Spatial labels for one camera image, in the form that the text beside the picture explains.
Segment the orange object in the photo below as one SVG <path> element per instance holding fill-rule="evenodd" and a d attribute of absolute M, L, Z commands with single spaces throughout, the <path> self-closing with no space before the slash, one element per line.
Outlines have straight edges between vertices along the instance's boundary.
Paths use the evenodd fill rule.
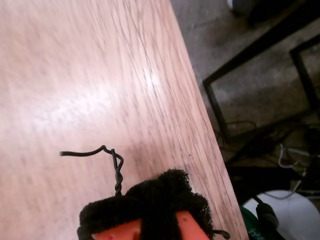
<path fill-rule="evenodd" d="M 188 211 L 176 213 L 182 240 L 209 240 Z M 100 233 L 93 234 L 95 240 L 139 240 L 141 219 L 121 224 Z"/>

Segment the black cable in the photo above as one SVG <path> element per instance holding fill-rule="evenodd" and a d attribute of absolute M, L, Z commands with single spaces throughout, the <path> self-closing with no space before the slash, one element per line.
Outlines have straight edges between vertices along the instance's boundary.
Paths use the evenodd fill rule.
<path fill-rule="evenodd" d="M 227 125 L 251 124 L 253 126 L 253 129 L 257 129 L 257 124 L 254 121 L 250 121 L 250 120 L 230 121 L 230 122 L 226 122 L 225 124 L 227 124 Z"/>
<path fill-rule="evenodd" d="M 112 155 L 113 165 L 114 165 L 114 169 L 115 169 L 115 180 L 116 180 L 116 184 L 115 184 L 115 187 L 114 187 L 115 195 L 116 196 L 121 196 L 122 195 L 121 194 L 121 189 L 122 189 L 121 183 L 124 180 L 124 177 L 120 173 L 120 170 L 122 168 L 122 165 L 124 164 L 124 159 L 123 159 L 122 156 L 117 154 L 114 149 L 108 150 L 105 145 L 102 145 L 98 149 L 96 149 L 94 151 L 89 151 L 89 152 L 61 151 L 60 152 L 60 156 L 88 157 L 88 156 L 92 156 L 92 155 L 95 155 L 97 153 L 100 153 L 101 151 L 104 151 L 107 154 L 111 154 Z"/>
<path fill-rule="evenodd" d="M 263 204 L 263 203 L 264 203 L 258 196 L 253 196 L 252 198 L 253 198 L 258 204 Z"/>

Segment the green object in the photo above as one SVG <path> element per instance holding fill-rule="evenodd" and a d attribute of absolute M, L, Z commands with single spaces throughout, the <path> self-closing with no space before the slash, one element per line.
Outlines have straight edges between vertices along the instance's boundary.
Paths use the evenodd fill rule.
<path fill-rule="evenodd" d="M 272 227 L 263 226 L 261 222 L 248 209 L 240 206 L 246 231 L 250 239 L 254 240 L 284 240 L 284 238 Z"/>

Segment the concrete floor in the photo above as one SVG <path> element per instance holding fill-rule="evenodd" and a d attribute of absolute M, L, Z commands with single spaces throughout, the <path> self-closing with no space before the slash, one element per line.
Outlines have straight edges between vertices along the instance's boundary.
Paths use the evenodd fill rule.
<path fill-rule="evenodd" d="M 298 0 L 282 14 L 252 28 L 244 18 L 230 12 L 227 0 L 171 0 L 215 130 L 219 126 L 202 81 L 300 2 Z M 318 34 L 319 29 L 320 20 L 317 20 L 213 83 L 226 122 L 251 120 L 261 127 L 306 110 L 307 99 L 289 50 Z M 320 66 L 320 46 L 308 52 L 311 75 L 319 76 L 316 71 Z M 246 132 L 249 128 L 248 124 L 233 126 L 232 134 Z"/>

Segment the wooden table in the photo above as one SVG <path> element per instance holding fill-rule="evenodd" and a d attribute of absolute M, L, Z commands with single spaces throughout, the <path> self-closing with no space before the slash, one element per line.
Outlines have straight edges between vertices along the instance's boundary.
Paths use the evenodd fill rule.
<path fill-rule="evenodd" d="M 0 234 L 75 240 L 79 212 L 169 168 L 248 239 L 169 0 L 0 2 Z"/>

